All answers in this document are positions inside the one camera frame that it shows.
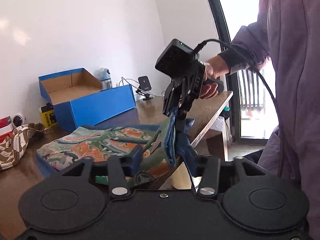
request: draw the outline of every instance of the wrist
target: wrist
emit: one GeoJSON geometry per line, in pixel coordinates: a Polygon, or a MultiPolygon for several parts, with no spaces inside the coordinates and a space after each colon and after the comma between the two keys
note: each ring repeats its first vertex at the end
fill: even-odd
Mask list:
{"type": "Polygon", "coordinates": [[[230,73],[230,68],[228,67],[227,63],[219,55],[210,58],[206,62],[212,66],[217,77],[230,73]]]}

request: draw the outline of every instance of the plastic bottle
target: plastic bottle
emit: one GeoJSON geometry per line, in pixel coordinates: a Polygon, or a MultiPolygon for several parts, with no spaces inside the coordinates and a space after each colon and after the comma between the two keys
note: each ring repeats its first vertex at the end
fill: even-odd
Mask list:
{"type": "Polygon", "coordinates": [[[102,83],[103,90],[112,88],[111,75],[110,75],[110,71],[107,68],[100,68],[99,80],[102,83]]]}

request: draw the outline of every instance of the hand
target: hand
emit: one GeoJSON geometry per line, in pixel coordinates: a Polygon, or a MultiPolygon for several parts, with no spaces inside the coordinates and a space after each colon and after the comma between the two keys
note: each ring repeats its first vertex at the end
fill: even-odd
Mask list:
{"type": "MultiPolygon", "coordinates": [[[[224,59],[217,55],[215,57],[210,58],[205,63],[205,72],[203,80],[207,80],[207,78],[217,78],[223,74],[228,74],[230,69],[224,59]]],[[[200,91],[200,98],[207,99],[215,97],[218,94],[217,91],[218,84],[213,83],[212,85],[203,85],[200,91]]]]}
{"type": "MultiPolygon", "coordinates": [[[[209,63],[205,63],[205,71],[204,71],[204,77],[203,81],[206,81],[207,78],[217,78],[217,75],[213,69],[213,67],[209,63]]],[[[202,85],[201,92],[200,92],[200,98],[201,99],[208,99],[215,97],[218,95],[217,91],[218,84],[213,83],[211,85],[202,85]]]]}

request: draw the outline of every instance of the checkered bag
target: checkered bag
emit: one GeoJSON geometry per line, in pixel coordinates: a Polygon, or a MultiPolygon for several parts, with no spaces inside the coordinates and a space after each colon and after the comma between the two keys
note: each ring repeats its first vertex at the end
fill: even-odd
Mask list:
{"type": "Polygon", "coordinates": [[[42,123],[28,123],[15,128],[11,138],[0,142],[0,171],[13,167],[26,152],[29,140],[44,132],[42,123]]]}

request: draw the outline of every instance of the black cable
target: black cable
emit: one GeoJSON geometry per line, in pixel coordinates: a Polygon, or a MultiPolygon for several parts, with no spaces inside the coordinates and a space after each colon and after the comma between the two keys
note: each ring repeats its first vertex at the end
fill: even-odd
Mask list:
{"type": "Polygon", "coordinates": [[[230,132],[230,128],[229,128],[229,125],[227,124],[227,122],[226,122],[226,126],[227,126],[229,141],[231,141],[231,132],[230,132]]]}
{"type": "Polygon", "coordinates": [[[242,59],[245,60],[245,62],[258,74],[258,76],[260,77],[260,79],[262,80],[263,84],[265,85],[265,87],[267,88],[270,96],[271,96],[271,99],[272,99],[272,102],[275,106],[275,109],[276,109],[276,113],[277,113],[277,116],[278,116],[278,119],[279,119],[279,111],[278,111],[278,107],[277,107],[277,102],[276,102],[276,99],[270,89],[270,87],[268,86],[268,83],[266,82],[266,80],[264,79],[264,77],[261,75],[261,73],[259,72],[259,70],[256,68],[255,65],[253,65],[252,63],[250,63],[250,61],[245,57],[243,56],[240,52],[238,52],[237,50],[235,50],[234,48],[232,48],[229,44],[225,43],[224,41],[220,41],[220,40],[217,40],[217,39],[207,39],[205,41],[202,41],[201,43],[199,43],[195,49],[193,50],[193,54],[197,54],[201,49],[203,49],[203,47],[210,41],[214,41],[214,42],[217,42],[221,45],[223,45],[225,48],[228,48],[230,49],[232,52],[234,52],[235,54],[237,54],[239,57],[241,57],[242,59]]]}
{"type": "Polygon", "coordinates": [[[264,79],[264,77],[261,75],[261,73],[259,72],[259,70],[256,68],[256,66],[254,64],[251,64],[250,61],[244,57],[241,53],[239,53],[237,50],[235,50],[234,48],[232,48],[229,44],[223,42],[223,41],[219,41],[217,39],[207,39],[205,41],[202,41],[201,43],[199,43],[196,48],[193,50],[193,54],[197,54],[201,49],[203,49],[203,47],[210,41],[214,41],[214,42],[217,42],[219,44],[222,44],[225,48],[228,48],[230,49],[232,52],[234,52],[235,54],[237,54],[239,57],[241,57],[242,59],[245,60],[245,62],[258,74],[258,76],[260,77],[260,79],[262,80],[263,84],[265,85],[265,87],[267,88],[270,96],[271,96],[271,99],[272,99],[272,102],[275,106],[275,109],[276,109],[276,113],[277,113],[277,116],[278,116],[278,121],[279,121],[279,137],[280,137],[280,151],[281,151],[281,157],[280,157],[280,163],[279,163],[279,169],[278,169],[278,176],[281,177],[282,176],[282,170],[283,170],[283,162],[284,162],[284,143],[288,144],[287,143],[287,140],[285,139],[285,134],[284,134],[284,131],[282,129],[282,125],[281,125],[281,120],[280,120],[280,117],[279,117],[279,110],[278,110],[278,106],[277,106],[277,102],[276,102],[276,99],[270,89],[270,87],[268,86],[266,80],[264,79]]]}

